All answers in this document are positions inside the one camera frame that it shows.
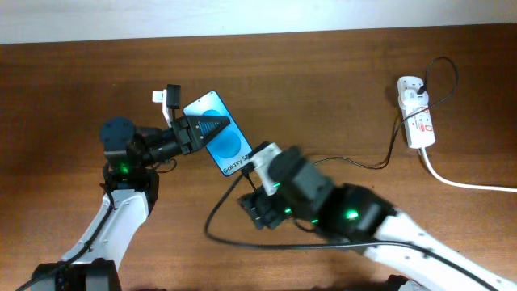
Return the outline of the blue smartphone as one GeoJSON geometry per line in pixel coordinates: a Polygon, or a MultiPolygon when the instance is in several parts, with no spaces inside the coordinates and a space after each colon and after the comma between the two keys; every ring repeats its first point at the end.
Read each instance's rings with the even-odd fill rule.
{"type": "Polygon", "coordinates": [[[222,98],[209,91],[183,109],[185,116],[226,116],[227,125],[206,146],[215,164],[224,176],[231,176],[248,163],[252,151],[250,143],[239,129],[222,98]]]}

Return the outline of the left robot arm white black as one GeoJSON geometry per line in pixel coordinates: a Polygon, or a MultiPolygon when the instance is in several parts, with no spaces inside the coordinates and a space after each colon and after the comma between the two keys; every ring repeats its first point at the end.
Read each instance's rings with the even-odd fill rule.
{"type": "Polygon", "coordinates": [[[100,131],[107,160],[102,204],[83,236],[56,263],[39,264],[22,290],[119,290],[118,269],[132,237],[158,200],[158,167],[202,150],[230,123],[226,116],[182,116],[167,129],[125,117],[100,131]]]}

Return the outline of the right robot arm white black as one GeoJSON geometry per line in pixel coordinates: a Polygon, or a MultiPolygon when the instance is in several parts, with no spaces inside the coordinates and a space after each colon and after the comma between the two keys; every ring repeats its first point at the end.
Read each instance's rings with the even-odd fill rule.
{"type": "Polygon", "coordinates": [[[351,243],[370,260],[389,266],[428,290],[514,290],[516,284],[445,246],[372,190],[336,185],[297,147],[264,143],[250,154],[261,187],[242,196],[255,227],[275,229],[308,221],[332,244],[351,243]]]}

